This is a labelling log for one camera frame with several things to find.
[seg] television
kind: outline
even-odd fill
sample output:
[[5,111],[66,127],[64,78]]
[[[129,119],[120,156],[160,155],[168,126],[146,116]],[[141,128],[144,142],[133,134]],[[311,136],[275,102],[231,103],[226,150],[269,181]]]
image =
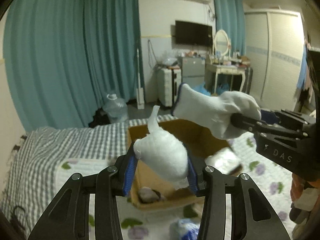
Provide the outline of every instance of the television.
[[212,26],[176,21],[175,43],[212,47]]

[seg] teal curtain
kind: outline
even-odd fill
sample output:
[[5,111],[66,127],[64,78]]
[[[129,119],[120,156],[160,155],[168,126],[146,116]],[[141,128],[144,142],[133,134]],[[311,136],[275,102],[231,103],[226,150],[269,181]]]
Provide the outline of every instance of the teal curtain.
[[138,0],[84,0],[85,43],[99,102],[116,91],[136,97],[136,50],[140,42]]
[[224,30],[231,39],[231,55],[239,50],[245,55],[245,22],[243,0],[214,0],[216,29]]
[[112,89],[135,97],[137,8],[137,0],[13,1],[4,58],[26,131],[87,127]]

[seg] white wardrobe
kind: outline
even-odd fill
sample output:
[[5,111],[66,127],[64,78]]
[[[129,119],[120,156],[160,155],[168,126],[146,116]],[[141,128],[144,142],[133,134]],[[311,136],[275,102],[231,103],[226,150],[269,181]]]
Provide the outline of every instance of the white wardrobe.
[[301,15],[279,9],[245,13],[246,55],[253,68],[250,95],[272,110],[294,110],[304,46]]

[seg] white glove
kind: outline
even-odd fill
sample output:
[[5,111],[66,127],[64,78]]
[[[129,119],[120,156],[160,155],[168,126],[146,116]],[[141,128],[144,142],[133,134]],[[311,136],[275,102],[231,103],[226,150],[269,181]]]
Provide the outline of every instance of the white glove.
[[218,139],[237,138],[245,132],[230,123],[234,113],[261,119],[260,107],[252,96],[231,91],[209,97],[184,83],[179,87],[178,98],[172,108],[173,116],[209,128]]

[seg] floor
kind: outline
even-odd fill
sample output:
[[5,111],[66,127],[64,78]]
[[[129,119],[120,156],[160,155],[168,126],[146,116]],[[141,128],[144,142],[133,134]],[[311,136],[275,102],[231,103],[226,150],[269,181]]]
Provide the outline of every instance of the floor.
[[[156,103],[146,103],[144,109],[137,109],[136,104],[128,105],[129,119],[144,119],[149,118],[152,108]],[[170,114],[170,109],[160,108],[158,115]]]

